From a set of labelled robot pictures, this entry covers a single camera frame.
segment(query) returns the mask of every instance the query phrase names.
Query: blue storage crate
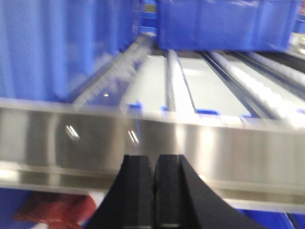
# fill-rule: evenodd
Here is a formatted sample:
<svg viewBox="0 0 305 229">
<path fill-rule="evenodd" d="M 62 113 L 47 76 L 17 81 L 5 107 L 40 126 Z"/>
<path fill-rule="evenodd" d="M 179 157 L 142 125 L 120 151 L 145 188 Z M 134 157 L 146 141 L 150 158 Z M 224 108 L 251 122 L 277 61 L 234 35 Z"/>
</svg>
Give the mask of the blue storage crate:
<svg viewBox="0 0 305 229">
<path fill-rule="evenodd" d="M 294 32 L 305 33 L 305 15 L 300 15 L 298 17 Z"/>
<path fill-rule="evenodd" d="M 285 213 L 239 210 L 247 217 L 253 219 L 267 229 L 295 229 Z"/>
<path fill-rule="evenodd" d="M 158 43 L 175 50 L 281 51 L 300 0 L 159 0 Z"/>
<path fill-rule="evenodd" d="M 69 102 L 134 40 L 140 8 L 141 0 L 0 0 L 0 96 Z"/>
</svg>

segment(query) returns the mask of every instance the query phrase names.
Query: metal beam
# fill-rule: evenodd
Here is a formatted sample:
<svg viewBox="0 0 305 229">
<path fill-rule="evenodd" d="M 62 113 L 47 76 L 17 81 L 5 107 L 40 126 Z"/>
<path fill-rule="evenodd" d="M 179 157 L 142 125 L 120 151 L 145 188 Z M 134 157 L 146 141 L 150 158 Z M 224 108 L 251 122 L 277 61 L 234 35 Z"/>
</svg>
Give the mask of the metal beam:
<svg viewBox="0 0 305 229">
<path fill-rule="evenodd" d="M 59 192 L 107 189 L 137 122 L 140 155 L 184 154 L 230 204 L 305 212 L 305 130 L 271 120 L 123 116 L 107 108 L 0 101 L 0 186 Z"/>
<path fill-rule="evenodd" d="M 120 54 L 107 67 L 85 85 L 80 95 L 73 100 L 77 108 L 90 105 L 118 106 L 136 72 L 151 52 L 153 40 L 142 34 L 124 53 Z"/>
<path fill-rule="evenodd" d="M 230 53 L 270 80 L 305 100 L 305 74 L 256 53 Z"/>
<path fill-rule="evenodd" d="M 166 106 L 167 110 L 180 115 L 196 113 L 196 108 L 188 87 L 177 53 L 169 50 L 166 68 Z"/>
<path fill-rule="evenodd" d="M 281 119 L 281 117 L 259 98 L 255 96 L 243 83 L 242 79 L 250 78 L 232 64 L 230 64 L 222 55 L 215 52 L 201 52 L 201 55 L 215 70 L 220 79 L 232 91 L 236 98 L 251 112 L 255 117 Z"/>
<path fill-rule="evenodd" d="M 257 52 L 259 55 L 272 59 L 278 63 L 287 65 L 302 73 L 305 73 L 305 57 L 301 58 L 287 52 Z"/>
</svg>

